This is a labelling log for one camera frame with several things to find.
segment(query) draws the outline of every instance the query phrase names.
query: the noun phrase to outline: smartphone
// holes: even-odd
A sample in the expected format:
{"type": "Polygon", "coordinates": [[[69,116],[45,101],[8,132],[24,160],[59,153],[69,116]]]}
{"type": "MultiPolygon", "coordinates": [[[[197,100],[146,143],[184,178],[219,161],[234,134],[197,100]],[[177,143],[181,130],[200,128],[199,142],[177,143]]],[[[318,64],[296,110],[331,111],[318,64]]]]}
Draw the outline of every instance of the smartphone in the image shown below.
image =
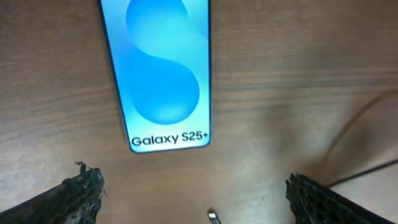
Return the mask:
{"type": "Polygon", "coordinates": [[[99,8],[130,149],[209,145],[208,0],[99,0],[99,8]]]}

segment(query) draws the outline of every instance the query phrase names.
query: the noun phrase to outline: brown wooden surface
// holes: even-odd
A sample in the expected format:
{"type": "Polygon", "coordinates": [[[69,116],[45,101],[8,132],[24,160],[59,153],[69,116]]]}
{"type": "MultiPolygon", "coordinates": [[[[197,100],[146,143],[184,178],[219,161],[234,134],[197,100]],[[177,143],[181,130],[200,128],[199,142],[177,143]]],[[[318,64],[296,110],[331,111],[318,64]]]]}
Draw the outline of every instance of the brown wooden surface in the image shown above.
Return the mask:
{"type": "MultiPolygon", "coordinates": [[[[213,142],[136,155],[94,0],[0,1],[0,210],[100,167],[98,223],[292,223],[284,180],[398,157],[398,1],[214,0],[213,142]]],[[[398,169],[336,187],[398,222],[398,169]]]]}

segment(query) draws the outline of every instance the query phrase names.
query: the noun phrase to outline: wood grain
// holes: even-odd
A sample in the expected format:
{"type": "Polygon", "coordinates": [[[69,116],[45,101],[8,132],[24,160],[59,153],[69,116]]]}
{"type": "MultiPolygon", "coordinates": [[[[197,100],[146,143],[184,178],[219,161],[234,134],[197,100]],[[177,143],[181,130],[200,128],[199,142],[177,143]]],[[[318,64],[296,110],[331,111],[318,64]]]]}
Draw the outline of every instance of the wood grain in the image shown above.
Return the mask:
{"type": "MultiPolygon", "coordinates": [[[[210,147],[136,155],[96,1],[0,1],[0,210],[100,167],[98,223],[292,223],[284,180],[321,183],[398,157],[398,1],[212,1],[210,147]]],[[[398,222],[396,168],[336,190],[398,222]]]]}

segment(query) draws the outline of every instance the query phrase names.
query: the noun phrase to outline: tabletop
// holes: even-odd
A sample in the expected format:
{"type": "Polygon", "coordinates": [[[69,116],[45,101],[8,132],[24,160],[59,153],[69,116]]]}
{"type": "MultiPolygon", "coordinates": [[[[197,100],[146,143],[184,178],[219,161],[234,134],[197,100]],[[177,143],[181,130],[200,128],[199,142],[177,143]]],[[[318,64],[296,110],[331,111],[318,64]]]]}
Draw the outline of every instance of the tabletop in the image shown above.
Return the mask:
{"type": "MultiPolygon", "coordinates": [[[[290,173],[322,184],[398,157],[398,1],[214,0],[210,146],[126,144],[97,2],[0,1],[0,210],[100,167],[98,223],[293,223],[290,173]]],[[[398,222],[398,167],[338,193],[398,222]]]]}

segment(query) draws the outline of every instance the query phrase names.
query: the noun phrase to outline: wooden table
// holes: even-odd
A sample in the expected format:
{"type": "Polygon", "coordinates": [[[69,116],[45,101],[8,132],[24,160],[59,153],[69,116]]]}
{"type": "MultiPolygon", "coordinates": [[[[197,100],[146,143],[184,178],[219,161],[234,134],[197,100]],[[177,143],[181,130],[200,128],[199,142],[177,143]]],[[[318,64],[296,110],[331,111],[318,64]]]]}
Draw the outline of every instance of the wooden table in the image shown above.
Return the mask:
{"type": "MultiPolygon", "coordinates": [[[[326,184],[398,157],[398,1],[214,0],[213,142],[136,155],[96,1],[0,1],[0,210],[100,167],[98,223],[292,223],[291,172],[326,184]]],[[[398,167],[335,190],[398,222],[398,167]]]]}

